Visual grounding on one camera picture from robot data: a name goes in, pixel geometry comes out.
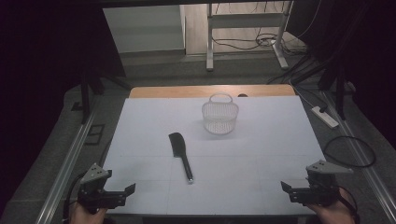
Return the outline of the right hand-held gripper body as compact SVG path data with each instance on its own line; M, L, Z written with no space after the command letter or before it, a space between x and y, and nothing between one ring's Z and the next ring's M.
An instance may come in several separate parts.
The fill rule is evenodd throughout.
M305 168L308 188L289 186L292 203L329 206L341 196L335 180L336 174L353 174L353 170L328 161L319 160Z

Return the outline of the grey cabinet panel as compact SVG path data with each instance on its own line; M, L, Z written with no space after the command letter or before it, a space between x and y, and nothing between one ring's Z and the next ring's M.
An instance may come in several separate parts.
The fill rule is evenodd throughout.
M103 9L119 53L185 49L184 7Z

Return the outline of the aluminium rail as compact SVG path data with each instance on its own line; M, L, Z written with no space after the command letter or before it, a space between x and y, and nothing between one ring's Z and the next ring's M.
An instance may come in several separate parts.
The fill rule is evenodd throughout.
M87 117L85 123L80 125L78 133L74 137L73 142L69 147L67 154L65 155L64 162L53 182L47 199L44 201L44 204L41 207L35 224L51 223L68 183L68 180L70 178L70 175L72 174L72 171L78 159L79 152L81 151L85 138L88 135L88 131L92 126L95 115L96 113L92 112Z
M326 91L321 91L320 95L328 104L328 110L330 114L339 123L340 132L347 136L355 136L347 121L342 120L342 118L338 115L332 95ZM369 161L369 156L363 151L362 143L358 143L356 140L349 140L348 146L355 160L360 165L366 164ZM396 224L396 200L390 194L385 182L380 177L374 166L363 168L362 172L364 173L368 184L370 185L385 214L387 215L389 222L391 224Z

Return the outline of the white table cover sheet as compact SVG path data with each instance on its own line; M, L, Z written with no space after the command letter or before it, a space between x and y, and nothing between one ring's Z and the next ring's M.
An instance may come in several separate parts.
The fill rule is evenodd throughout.
M135 184L121 214L306 215L280 182L306 183L306 166L322 159L297 96L241 97L231 133L204 128L203 98L128 99L105 168L106 189ZM168 135L181 133L193 174L189 184Z

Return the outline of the white power strip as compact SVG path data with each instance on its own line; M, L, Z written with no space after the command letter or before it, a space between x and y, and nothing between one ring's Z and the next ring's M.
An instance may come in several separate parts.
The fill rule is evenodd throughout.
M339 123L333 119L328 113L321 112L319 106L315 106L311 109L311 111L321 120L323 121L329 128L334 129L339 126Z

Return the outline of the black rectangular floor frame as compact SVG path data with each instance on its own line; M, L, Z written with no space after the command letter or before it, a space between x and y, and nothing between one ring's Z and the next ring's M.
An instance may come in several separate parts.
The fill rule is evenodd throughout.
M93 124L86 136L84 144L86 146L98 146L104 134L105 124Z

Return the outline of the person's left hand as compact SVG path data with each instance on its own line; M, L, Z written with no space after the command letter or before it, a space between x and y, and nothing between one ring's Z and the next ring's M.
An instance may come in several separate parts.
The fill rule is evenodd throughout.
M103 224L106 212L105 208L100 208L91 214L81 204L74 203L70 208L69 224Z

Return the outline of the person's right hand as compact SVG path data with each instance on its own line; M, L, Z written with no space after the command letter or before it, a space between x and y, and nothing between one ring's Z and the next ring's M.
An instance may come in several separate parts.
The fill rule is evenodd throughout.
M345 189L339 189L341 201L329 206L307 204L306 207L316 213L322 224L356 224L356 216L349 206L353 203Z

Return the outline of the white metal stand frame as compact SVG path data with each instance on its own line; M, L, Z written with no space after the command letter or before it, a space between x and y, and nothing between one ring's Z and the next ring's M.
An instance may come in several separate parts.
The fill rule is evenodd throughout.
M282 69L289 68L285 59L283 50L281 48L281 41L287 21L290 16L290 9L292 1L289 1L286 8L282 12L277 13L254 13L254 14L220 14L214 15L211 4L207 4L207 48L206 48L206 70L212 71L214 69L214 52L213 52L213 37L214 29L231 29L231 28L277 28L276 39L270 44Z

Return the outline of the black tripod stand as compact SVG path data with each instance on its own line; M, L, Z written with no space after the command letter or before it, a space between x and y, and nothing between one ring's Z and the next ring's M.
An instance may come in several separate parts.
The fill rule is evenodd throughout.
M293 78L290 84L295 86L320 71L324 71L324 73L321 75L321 78L318 82L318 88L321 91L327 91L332 86L332 84L335 84L335 109L341 120L345 120L345 67L338 60L327 60L323 63L320 63L319 65L308 70L299 77Z
M85 124L88 121L89 115L91 114L89 90L92 90L96 95L102 95L105 93L105 86L101 80L102 77L121 86L127 91L130 91L133 88L131 84L128 84L118 77L112 76L98 68L84 69L80 75L82 124Z

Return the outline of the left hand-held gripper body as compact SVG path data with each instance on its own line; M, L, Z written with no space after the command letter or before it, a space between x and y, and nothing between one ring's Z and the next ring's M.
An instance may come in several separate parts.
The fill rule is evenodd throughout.
M111 176L111 170L104 170L97 163L94 163L81 178L78 203L89 213L94 215L101 208L114 209L125 205L126 191L106 191L104 189Z

